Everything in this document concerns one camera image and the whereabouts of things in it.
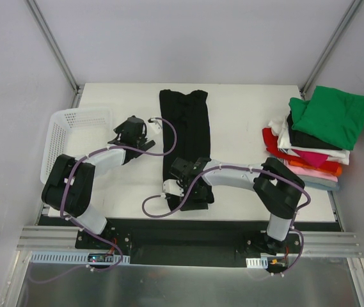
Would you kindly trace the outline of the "black graphic t-shirt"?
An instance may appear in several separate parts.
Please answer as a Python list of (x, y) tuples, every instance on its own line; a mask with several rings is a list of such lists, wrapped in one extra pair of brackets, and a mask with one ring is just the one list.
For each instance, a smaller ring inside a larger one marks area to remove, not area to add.
[(174, 179), (170, 168), (175, 159), (195, 163), (199, 158), (210, 157), (210, 123), (207, 108), (208, 93), (195, 90), (189, 94), (178, 91), (159, 92), (161, 117), (169, 121), (176, 130), (163, 125), (163, 150), (167, 152), (175, 146), (172, 153), (163, 158), (163, 180)]

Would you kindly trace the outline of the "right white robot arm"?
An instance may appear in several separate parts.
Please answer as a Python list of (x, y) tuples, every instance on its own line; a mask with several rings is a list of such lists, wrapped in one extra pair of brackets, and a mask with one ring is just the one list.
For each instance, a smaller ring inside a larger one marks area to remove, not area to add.
[(200, 157), (196, 162), (176, 159), (170, 167), (173, 178), (162, 185), (166, 196), (178, 196), (181, 204), (208, 204), (210, 188), (227, 186), (257, 194), (269, 211), (265, 233), (250, 239), (251, 245), (263, 253), (276, 255), (287, 246), (287, 235), (305, 183), (275, 158), (262, 164), (228, 164)]

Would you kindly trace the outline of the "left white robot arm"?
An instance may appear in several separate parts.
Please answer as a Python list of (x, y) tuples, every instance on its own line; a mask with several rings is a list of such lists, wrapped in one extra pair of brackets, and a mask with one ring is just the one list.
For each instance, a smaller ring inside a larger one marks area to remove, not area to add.
[(148, 140), (146, 123), (135, 116), (114, 129), (116, 137), (90, 158), (57, 157), (42, 191), (42, 201), (91, 231), (90, 241), (108, 247), (115, 234), (113, 225), (91, 204), (93, 181), (108, 171), (138, 158), (155, 145)]

